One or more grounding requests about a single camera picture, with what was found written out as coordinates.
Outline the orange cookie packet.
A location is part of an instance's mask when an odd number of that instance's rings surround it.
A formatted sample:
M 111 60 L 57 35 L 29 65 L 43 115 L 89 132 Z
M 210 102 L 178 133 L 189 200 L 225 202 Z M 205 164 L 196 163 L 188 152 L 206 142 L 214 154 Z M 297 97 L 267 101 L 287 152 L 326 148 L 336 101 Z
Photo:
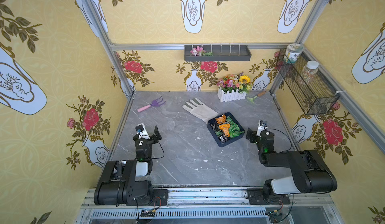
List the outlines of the orange cookie packet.
M 224 134 L 227 135 L 227 137 L 230 137 L 230 133 L 229 133 L 230 124 L 229 123 L 221 124 L 221 125 L 219 125 L 219 128 L 223 131 Z
M 217 123 L 218 125 L 221 125 L 221 124 L 226 123 L 226 115 L 223 114 L 223 115 L 217 117 L 217 118 L 215 119 L 215 121 L 216 121 L 216 123 Z

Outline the dark blue storage box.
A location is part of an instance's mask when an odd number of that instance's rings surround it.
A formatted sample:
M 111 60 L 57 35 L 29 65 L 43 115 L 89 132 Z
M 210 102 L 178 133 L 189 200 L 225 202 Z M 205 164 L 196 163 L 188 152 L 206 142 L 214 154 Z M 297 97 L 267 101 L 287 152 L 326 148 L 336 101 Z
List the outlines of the dark blue storage box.
M 208 120 L 207 128 L 221 148 L 243 138 L 244 128 L 229 112 Z

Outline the black cookie packet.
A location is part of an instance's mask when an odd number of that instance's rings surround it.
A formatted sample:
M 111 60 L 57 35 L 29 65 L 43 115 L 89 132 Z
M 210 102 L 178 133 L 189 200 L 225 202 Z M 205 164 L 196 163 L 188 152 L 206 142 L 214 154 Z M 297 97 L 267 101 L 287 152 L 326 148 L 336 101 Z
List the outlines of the black cookie packet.
M 222 142 L 222 143 L 225 143 L 229 140 L 229 138 L 227 137 L 226 134 L 219 134 L 217 135 L 218 139 Z
M 223 131 L 219 128 L 219 125 L 217 122 L 212 122 L 211 123 L 211 128 L 212 130 L 214 131 L 214 133 L 217 135 L 217 136 L 220 136 L 223 134 Z

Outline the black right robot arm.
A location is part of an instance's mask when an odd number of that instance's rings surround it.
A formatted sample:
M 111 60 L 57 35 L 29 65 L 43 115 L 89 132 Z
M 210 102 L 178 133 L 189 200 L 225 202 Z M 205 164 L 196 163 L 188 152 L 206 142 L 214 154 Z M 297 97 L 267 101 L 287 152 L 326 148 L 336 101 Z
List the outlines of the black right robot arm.
M 259 160 L 265 167 L 288 168 L 291 175 L 266 180 L 262 188 L 248 189 L 251 205 L 290 204 L 289 195 L 298 193 L 330 193 L 337 180 L 323 158 L 315 150 L 276 152 L 274 133 L 248 129 L 246 139 L 257 144 Z

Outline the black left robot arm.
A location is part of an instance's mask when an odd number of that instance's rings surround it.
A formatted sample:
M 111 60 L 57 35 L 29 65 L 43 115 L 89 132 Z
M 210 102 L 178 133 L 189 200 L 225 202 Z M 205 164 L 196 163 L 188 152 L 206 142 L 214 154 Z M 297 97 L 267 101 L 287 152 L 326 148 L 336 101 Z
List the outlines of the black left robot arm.
M 158 126 L 155 126 L 152 135 L 146 133 L 143 125 L 135 129 L 133 141 L 136 157 L 133 160 L 115 160 L 105 164 L 93 197 L 97 206 L 155 205 L 155 208 L 159 208 L 167 204 L 167 190 L 154 189 L 149 180 L 136 180 L 151 174 L 153 145 L 162 139 Z

